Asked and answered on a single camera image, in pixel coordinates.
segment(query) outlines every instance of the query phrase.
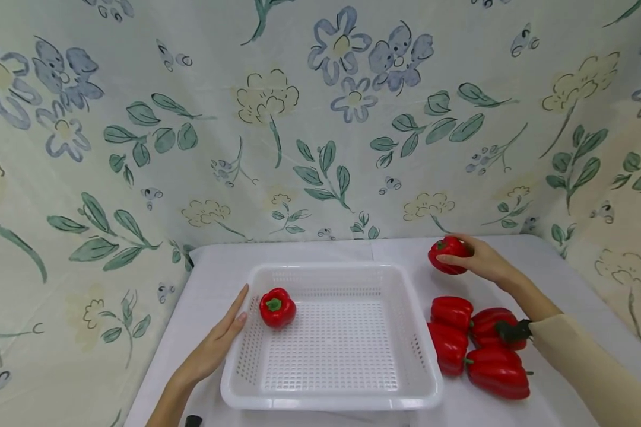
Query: bell pepper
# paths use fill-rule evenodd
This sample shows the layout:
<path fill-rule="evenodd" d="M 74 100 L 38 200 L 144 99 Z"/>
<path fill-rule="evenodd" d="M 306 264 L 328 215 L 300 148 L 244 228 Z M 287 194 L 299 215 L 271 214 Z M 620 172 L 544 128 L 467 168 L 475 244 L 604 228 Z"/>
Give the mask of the bell pepper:
<path fill-rule="evenodd" d="M 472 316 L 472 328 L 470 335 L 476 347 L 503 346 L 510 350 L 519 351 L 527 345 L 524 339 L 504 340 L 499 334 L 497 326 L 505 324 L 506 327 L 515 328 L 518 326 L 518 319 L 515 315 L 503 307 L 488 308 Z"/>
<path fill-rule="evenodd" d="M 269 327 L 279 329 L 292 323 L 297 314 L 297 305 L 283 288 L 272 289 L 259 301 L 261 319 Z"/>
<path fill-rule="evenodd" d="M 470 382 L 506 399 L 526 399 L 530 383 L 520 357 L 504 347 L 486 347 L 471 351 L 465 358 Z"/>
<path fill-rule="evenodd" d="M 430 322 L 447 324 L 448 326 L 468 333 L 472 304 L 460 297 L 437 297 L 432 300 Z"/>
<path fill-rule="evenodd" d="M 442 271 L 442 273 L 459 275 L 465 273 L 468 270 L 464 269 L 463 267 L 444 264 L 443 262 L 437 260 L 438 255 L 453 255 L 466 258 L 472 256 L 472 253 L 468 251 L 468 248 L 466 248 L 459 239 L 453 237 L 452 235 L 447 235 L 447 237 L 441 239 L 437 243 L 434 243 L 432 245 L 432 248 L 430 248 L 430 251 L 427 253 L 427 257 L 429 258 L 434 268 Z"/>
<path fill-rule="evenodd" d="M 437 363 L 442 374 L 458 377 L 464 371 L 468 336 L 459 329 L 441 323 L 428 323 L 430 337 L 437 351 Z"/>

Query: floral backdrop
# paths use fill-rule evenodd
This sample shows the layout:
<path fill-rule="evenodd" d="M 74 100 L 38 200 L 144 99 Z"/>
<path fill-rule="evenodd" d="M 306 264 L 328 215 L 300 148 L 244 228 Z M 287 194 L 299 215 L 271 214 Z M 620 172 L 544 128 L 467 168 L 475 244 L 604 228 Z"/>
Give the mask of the floral backdrop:
<path fill-rule="evenodd" d="M 641 342 L 641 0 L 0 1 L 0 425 L 121 426 L 194 247 L 446 232 Z"/>

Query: green pepper stem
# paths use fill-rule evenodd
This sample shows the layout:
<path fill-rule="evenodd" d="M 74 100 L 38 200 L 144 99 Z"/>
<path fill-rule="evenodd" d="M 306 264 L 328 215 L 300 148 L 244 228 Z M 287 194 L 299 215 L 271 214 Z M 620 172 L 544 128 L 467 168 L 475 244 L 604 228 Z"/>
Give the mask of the green pepper stem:
<path fill-rule="evenodd" d="M 280 310 L 280 307 L 282 307 L 282 301 L 280 301 L 278 298 L 273 298 L 272 300 L 266 302 L 266 305 L 268 306 L 269 310 L 277 311 Z"/>

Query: forearm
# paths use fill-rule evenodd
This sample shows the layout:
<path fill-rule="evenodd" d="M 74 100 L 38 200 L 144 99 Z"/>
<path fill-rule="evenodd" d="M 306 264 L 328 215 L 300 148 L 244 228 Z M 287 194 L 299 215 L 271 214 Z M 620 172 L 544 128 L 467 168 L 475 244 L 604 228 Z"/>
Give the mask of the forearm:
<path fill-rule="evenodd" d="M 147 427 L 178 427 L 185 405 L 196 382 L 182 377 L 180 370 L 171 377 L 151 414 Z"/>
<path fill-rule="evenodd" d="M 510 296 L 514 298 L 532 322 L 541 322 L 541 320 L 563 313 L 525 275 L 521 274 L 517 278 L 497 284 L 501 289 L 507 289 Z"/>

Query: white tablecloth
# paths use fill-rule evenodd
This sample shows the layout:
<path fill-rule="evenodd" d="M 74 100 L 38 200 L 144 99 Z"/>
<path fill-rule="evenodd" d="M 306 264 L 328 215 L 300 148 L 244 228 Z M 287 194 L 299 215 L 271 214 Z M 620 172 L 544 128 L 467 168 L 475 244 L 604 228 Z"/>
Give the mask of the white tablecloth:
<path fill-rule="evenodd" d="M 576 318 L 605 350 L 641 381 L 641 344 L 591 288 L 547 244 L 531 235 L 483 238 L 523 270 L 563 311 Z M 195 269 L 173 312 L 153 362 L 126 420 L 144 426 L 173 371 L 225 314 L 249 271 L 265 262 L 375 260 L 399 264 L 411 275 L 423 315 L 439 295 L 459 295 L 479 309 L 505 306 L 524 318 L 513 298 L 472 273 L 448 276 L 434 270 L 427 252 L 435 238 L 380 241 L 213 244 L 191 252 Z M 596 427 L 575 391 L 533 346 L 522 353 L 535 372 L 532 396 L 524 401 L 497 399 L 461 378 L 446 378 L 445 399 L 437 409 L 392 413 L 255 412 L 229 408 L 220 394 L 221 370 L 198 384 L 186 415 L 199 415 L 204 427 Z"/>

